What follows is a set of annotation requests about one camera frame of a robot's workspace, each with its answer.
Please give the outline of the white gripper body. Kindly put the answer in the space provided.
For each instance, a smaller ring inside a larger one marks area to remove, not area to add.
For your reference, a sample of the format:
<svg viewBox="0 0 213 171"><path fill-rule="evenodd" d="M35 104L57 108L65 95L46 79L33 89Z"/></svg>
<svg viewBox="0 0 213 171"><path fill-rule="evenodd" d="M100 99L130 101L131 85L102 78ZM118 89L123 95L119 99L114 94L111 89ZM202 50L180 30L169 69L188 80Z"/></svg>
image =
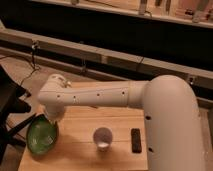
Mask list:
<svg viewBox="0 0 213 171"><path fill-rule="evenodd" d="M44 107L46 118L52 122L60 122L63 119L65 112L66 108L64 106L47 105Z"/></svg>

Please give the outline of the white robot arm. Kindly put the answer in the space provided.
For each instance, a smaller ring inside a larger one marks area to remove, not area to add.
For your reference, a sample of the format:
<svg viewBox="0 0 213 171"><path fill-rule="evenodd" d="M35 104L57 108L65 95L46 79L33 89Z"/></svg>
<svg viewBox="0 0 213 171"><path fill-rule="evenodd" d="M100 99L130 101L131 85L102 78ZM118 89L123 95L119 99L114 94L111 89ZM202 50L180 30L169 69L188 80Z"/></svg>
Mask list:
<svg viewBox="0 0 213 171"><path fill-rule="evenodd" d="M52 74L38 101L52 121L63 116L68 106L141 109L149 171L206 171L198 102L189 84L177 76L69 88L65 77Z"/></svg>

